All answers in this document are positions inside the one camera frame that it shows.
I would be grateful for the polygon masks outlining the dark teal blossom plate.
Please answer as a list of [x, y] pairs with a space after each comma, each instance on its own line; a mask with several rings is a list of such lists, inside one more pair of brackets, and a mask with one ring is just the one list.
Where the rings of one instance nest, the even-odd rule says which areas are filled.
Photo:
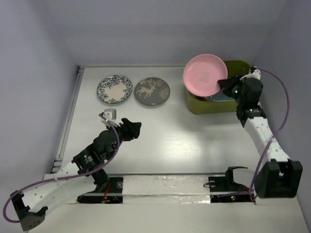
[[218, 92], [212, 96], [204, 97], [204, 100], [206, 101], [231, 101], [234, 100], [232, 97], [228, 97], [222, 92]]

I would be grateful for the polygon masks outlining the pink plate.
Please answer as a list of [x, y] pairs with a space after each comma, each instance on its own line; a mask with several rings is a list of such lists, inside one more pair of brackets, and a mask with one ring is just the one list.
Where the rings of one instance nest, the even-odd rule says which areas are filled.
[[186, 64], [183, 83], [190, 93], [207, 97], [220, 91], [218, 81], [227, 79], [227, 76], [227, 67], [221, 58], [212, 54], [201, 54]]

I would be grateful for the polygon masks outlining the grey deer plate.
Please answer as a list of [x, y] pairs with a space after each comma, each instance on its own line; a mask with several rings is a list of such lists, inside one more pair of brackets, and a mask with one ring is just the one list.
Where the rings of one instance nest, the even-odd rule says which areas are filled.
[[138, 102], [145, 106], [156, 107], [164, 104], [171, 90], [169, 85], [160, 78], [149, 77], [138, 82], [134, 94]]

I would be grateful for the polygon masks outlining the blue floral white plate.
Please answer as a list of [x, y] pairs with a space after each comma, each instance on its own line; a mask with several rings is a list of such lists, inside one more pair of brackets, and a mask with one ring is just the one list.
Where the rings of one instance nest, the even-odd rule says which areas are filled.
[[133, 92], [131, 80], [123, 75], [111, 75], [97, 86], [98, 98], [107, 104], [118, 104], [127, 100]]

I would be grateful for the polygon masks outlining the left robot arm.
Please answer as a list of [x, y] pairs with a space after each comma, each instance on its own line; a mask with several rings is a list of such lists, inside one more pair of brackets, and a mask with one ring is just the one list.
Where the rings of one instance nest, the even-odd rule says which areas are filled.
[[141, 123], [126, 118], [122, 118], [121, 123], [105, 118], [103, 122], [106, 130], [52, 178], [28, 185], [11, 195], [23, 231], [39, 226], [59, 205], [87, 192], [102, 192], [107, 188], [109, 176], [104, 167], [116, 156], [122, 142], [139, 137]]

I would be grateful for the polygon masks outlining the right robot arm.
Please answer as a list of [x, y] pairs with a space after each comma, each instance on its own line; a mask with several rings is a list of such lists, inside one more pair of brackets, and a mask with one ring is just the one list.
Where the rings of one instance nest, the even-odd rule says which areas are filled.
[[294, 198], [303, 167], [287, 155], [276, 139], [277, 134], [270, 129], [259, 104], [263, 90], [261, 80], [254, 74], [236, 75], [219, 80], [218, 85], [226, 96], [236, 101], [237, 118], [260, 154], [248, 192], [260, 199]]

